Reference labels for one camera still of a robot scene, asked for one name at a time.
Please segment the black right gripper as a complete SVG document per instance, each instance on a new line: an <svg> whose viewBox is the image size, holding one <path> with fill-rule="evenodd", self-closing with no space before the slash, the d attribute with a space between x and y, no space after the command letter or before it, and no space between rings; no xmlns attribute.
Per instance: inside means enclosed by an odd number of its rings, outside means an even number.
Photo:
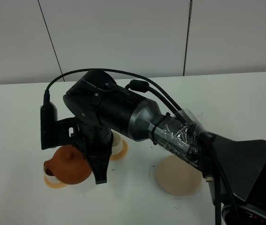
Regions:
<svg viewBox="0 0 266 225"><path fill-rule="evenodd" d="M56 127L57 146L76 147L88 160L96 184L107 183L107 169L113 144L111 129L89 126L75 117L57 120Z"/></svg>

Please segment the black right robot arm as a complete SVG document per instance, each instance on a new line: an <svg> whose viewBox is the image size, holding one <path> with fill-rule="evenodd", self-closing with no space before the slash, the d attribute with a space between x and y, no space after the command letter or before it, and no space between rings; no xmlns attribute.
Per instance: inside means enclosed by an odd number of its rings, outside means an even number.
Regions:
<svg viewBox="0 0 266 225"><path fill-rule="evenodd" d="M113 132L151 140L200 171L209 182L215 223L266 225L266 141L233 141L208 132L157 83L137 74L125 87L109 69L83 69L64 95L72 118L57 119L45 90L40 109L41 148L80 151L97 184L106 183Z"/></svg>

